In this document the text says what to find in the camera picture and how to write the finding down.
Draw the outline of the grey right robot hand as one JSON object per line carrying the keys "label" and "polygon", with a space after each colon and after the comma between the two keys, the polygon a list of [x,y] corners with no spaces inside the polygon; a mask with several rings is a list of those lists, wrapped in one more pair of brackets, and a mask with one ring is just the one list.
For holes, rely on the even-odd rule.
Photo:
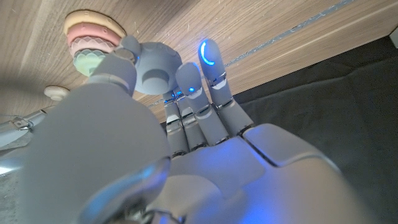
{"label": "grey right robot hand", "polygon": [[26,116],[16,116],[10,121],[1,123],[1,150],[25,147],[30,143],[39,123],[55,106],[49,106]]}

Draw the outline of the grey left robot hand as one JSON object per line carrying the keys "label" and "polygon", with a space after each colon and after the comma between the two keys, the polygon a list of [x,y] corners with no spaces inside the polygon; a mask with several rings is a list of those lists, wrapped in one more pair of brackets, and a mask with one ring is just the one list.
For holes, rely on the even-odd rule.
{"label": "grey left robot hand", "polygon": [[324,153],[231,95],[217,44],[199,63],[121,39],[34,133],[22,223],[375,223]]}

